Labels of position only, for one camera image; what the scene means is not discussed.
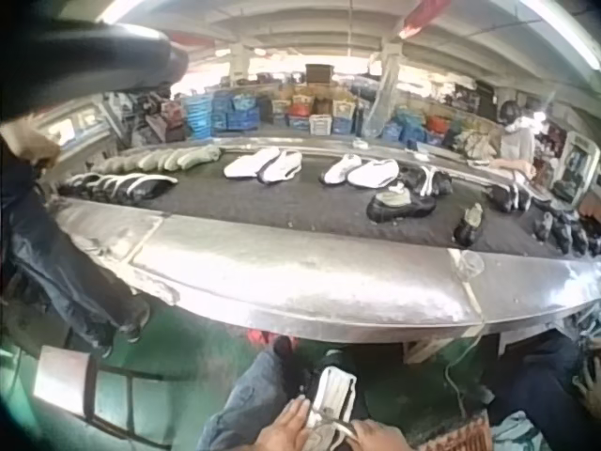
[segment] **sleeve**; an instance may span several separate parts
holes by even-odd
[[[534,161],[534,133],[531,129],[522,129],[519,140],[519,159],[528,163]]]

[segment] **stool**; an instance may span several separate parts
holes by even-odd
[[[98,417],[95,413],[96,381],[98,372],[123,376],[127,383],[127,428]],[[88,425],[123,440],[132,440],[160,449],[171,449],[170,443],[152,442],[135,433],[133,425],[132,380],[145,379],[164,381],[162,376],[140,371],[129,371],[103,365],[98,368],[94,359],[86,352],[62,350],[43,346],[38,362],[34,386],[34,397],[68,412]]]

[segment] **ceiling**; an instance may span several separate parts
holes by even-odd
[[[62,15],[98,17],[109,0],[71,0]],[[185,40],[191,60],[215,48],[248,47],[301,54],[370,56],[398,40],[419,0],[146,0],[121,22],[159,29]],[[599,11],[585,0],[559,3],[597,40]],[[452,0],[403,44],[418,67],[451,70],[494,86],[513,87],[573,104],[601,117],[601,74],[518,0]]]

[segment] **green floor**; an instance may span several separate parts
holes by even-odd
[[[185,381],[137,381],[133,385],[136,431],[149,439],[173,441],[175,450],[194,450],[205,421],[224,404],[229,391],[258,352],[240,328],[199,318],[176,307],[157,303],[142,339],[135,345],[119,337],[106,361],[150,373],[175,376]],[[29,309],[4,308],[23,343],[61,343],[65,327],[52,314]],[[9,337],[3,348],[10,349]],[[454,390],[445,381],[446,365],[470,344],[458,341],[421,365],[402,365],[400,346],[354,346],[358,376],[363,384],[371,415],[383,423],[401,427],[413,444],[460,423]],[[83,349],[77,339],[75,349]],[[306,362],[315,362],[327,349],[340,347],[302,340],[298,352]],[[476,385],[483,366],[483,350],[471,352],[453,370],[462,388]],[[13,416],[33,437],[61,451],[146,450],[138,443],[123,442],[87,427],[79,420],[44,405],[31,397],[37,361],[24,354],[18,374],[3,358],[0,372],[2,398]],[[125,424],[125,381],[120,376],[101,374],[96,396],[97,414]]]

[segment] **black conveyor belt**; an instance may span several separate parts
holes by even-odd
[[[257,180],[226,179],[223,168],[235,158],[226,154],[217,163],[177,173],[179,184],[173,190],[140,207],[238,223],[457,247],[452,241],[453,229],[464,210],[480,202],[485,208],[485,229],[472,250],[565,258],[552,238],[550,243],[540,244],[532,236],[534,220],[543,214],[539,209],[532,206],[527,212],[500,213],[489,207],[484,191],[475,185],[454,180],[454,193],[440,197],[430,216],[376,225],[365,215],[375,190],[319,183],[319,174],[334,158],[304,156],[302,170],[293,180],[272,186]]]

